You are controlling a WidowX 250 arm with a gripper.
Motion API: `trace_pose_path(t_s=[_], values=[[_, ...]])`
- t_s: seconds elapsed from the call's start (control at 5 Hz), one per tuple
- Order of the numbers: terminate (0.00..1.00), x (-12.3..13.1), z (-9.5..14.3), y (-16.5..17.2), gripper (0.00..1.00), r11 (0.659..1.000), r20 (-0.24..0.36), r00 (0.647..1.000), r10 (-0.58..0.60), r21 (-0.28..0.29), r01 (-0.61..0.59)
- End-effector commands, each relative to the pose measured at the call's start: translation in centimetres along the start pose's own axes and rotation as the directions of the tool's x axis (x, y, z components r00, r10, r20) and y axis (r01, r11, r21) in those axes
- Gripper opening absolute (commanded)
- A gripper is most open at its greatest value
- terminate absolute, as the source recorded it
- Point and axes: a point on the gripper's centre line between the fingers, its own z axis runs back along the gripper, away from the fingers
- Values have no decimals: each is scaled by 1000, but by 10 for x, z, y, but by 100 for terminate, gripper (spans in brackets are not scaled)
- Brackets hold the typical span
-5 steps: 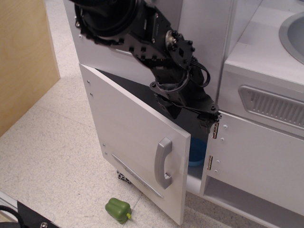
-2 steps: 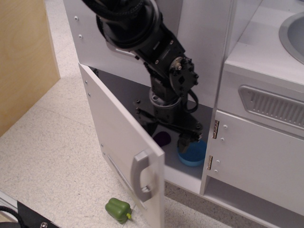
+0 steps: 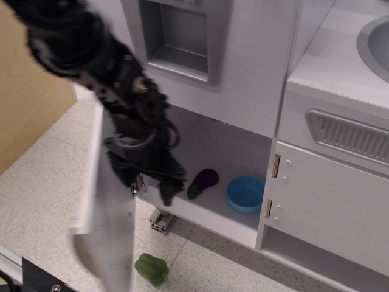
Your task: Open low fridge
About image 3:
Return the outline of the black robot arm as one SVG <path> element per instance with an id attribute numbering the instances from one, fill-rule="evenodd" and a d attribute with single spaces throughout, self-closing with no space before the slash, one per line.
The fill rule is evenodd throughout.
<path id="1" fill-rule="evenodd" d="M 180 135 L 166 115 L 167 98 L 146 78 L 87 1 L 9 1 L 27 28 L 35 60 L 48 72 L 93 91 L 111 115 L 115 135 L 105 139 L 115 174 L 126 186 L 144 173 L 159 182 L 170 206 L 185 184 L 185 170 L 170 151 Z"/>

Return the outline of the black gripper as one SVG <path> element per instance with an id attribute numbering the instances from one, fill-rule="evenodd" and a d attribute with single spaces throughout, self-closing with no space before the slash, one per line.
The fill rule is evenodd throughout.
<path id="1" fill-rule="evenodd" d="M 173 198 L 184 189 L 185 169 L 164 143 L 167 132 L 151 130 L 145 137 L 134 139 L 121 133 L 107 137 L 104 145 L 108 150 L 111 166 L 119 179 L 130 186 L 139 173 L 160 182 L 159 192 L 164 206 L 171 206 Z"/>

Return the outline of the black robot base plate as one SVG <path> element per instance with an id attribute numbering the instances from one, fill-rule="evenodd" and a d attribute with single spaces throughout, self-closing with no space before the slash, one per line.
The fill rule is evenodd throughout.
<path id="1" fill-rule="evenodd" d="M 25 258 L 22 258 L 21 291 L 76 292 L 76 290 L 67 283 L 56 278 Z"/>

